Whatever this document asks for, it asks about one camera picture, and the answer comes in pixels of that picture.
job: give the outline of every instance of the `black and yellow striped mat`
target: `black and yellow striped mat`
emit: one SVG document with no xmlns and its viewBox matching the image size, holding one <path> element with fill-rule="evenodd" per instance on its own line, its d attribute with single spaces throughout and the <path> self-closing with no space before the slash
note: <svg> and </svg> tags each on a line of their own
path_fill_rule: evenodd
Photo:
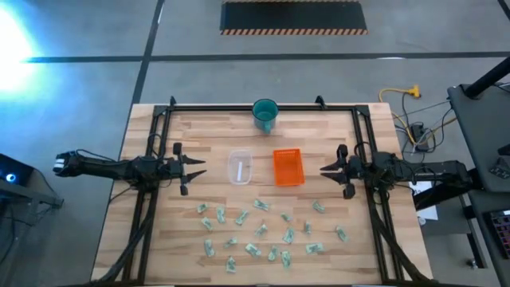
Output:
<svg viewBox="0 0 510 287">
<path fill-rule="evenodd" d="M 367 35 L 355 0 L 227 0 L 221 35 Z"/>
</svg>

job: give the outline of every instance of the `yellow extension cord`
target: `yellow extension cord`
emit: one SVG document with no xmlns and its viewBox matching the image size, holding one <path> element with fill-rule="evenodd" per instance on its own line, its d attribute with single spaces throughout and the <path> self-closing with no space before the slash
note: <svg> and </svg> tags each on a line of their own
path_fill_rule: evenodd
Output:
<svg viewBox="0 0 510 287">
<path fill-rule="evenodd" d="M 379 91 L 379 102 L 383 103 L 383 93 L 384 92 L 403 92 L 403 93 L 406 93 L 406 94 L 409 94 L 415 98 L 419 98 L 420 97 L 420 94 L 419 94 L 419 91 L 418 91 L 418 86 L 414 86 L 414 88 L 412 89 L 408 89 L 408 90 L 405 90 L 405 89 L 400 89 L 400 88 L 383 88 L 382 90 Z M 456 117 L 452 118 L 451 120 L 447 120 L 444 124 L 440 125 L 439 127 L 437 128 L 434 128 L 431 130 L 430 132 L 430 136 L 427 136 L 423 141 L 419 142 L 419 143 L 416 143 L 416 141 L 414 141 L 414 138 L 413 136 L 411 135 L 411 132 L 410 132 L 410 129 L 409 127 L 407 126 L 406 122 L 399 116 L 397 115 L 396 113 L 394 112 L 391 112 L 391 114 L 398 120 L 400 120 L 400 122 L 403 124 L 404 126 L 404 129 L 406 130 L 407 132 L 407 135 L 409 137 L 409 141 L 414 145 L 414 146 L 417 146 L 419 144 L 424 144 L 426 142 L 429 141 L 429 139 L 441 128 L 441 127 L 444 127 L 446 126 L 447 124 L 451 124 L 452 122 L 454 122 L 455 120 L 457 120 Z"/>
</svg>

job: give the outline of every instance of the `yellow hazard stripe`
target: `yellow hazard stripe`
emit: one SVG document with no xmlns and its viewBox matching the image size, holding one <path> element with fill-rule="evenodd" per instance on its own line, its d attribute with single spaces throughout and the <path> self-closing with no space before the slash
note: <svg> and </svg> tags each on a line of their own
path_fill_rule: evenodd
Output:
<svg viewBox="0 0 510 287">
<path fill-rule="evenodd" d="M 368 35 L 367 29 L 224 29 L 225 36 L 268 36 L 268 35 L 322 35 L 359 36 Z"/>
</svg>

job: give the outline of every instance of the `clear plastic container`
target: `clear plastic container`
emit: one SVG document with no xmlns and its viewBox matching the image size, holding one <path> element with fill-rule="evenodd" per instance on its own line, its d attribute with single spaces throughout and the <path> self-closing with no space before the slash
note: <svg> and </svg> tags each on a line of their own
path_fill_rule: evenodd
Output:
<svg viewBox="0 0 510 287">
<path fill-rule="evenodd" d="M 228 173 L 232 184 L 243 185 L 252 178 L 253 157 L 249 150 L 236 150 L 230 152 Z"/>
</svg>

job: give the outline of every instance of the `power strip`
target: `power strip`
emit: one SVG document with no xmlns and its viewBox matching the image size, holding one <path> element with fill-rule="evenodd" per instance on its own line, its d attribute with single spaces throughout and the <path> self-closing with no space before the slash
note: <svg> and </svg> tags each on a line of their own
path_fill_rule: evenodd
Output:
<svg viewBox="0 0 510 287">
<path fill-rule="evenodd" d="M 426 130 L 423 128 L 423 124 L 413 124 L 410 127 L 411 135 L 413 136 L 414 142 L 418 142 L 421 140 L 422 142 L 425 140 L 423 134 L 425 134 Z M 416 146 L 416 151 L 426 152 L 429 150 L 429 143 L 427 141 L 420 143 Z"/>
</svg>

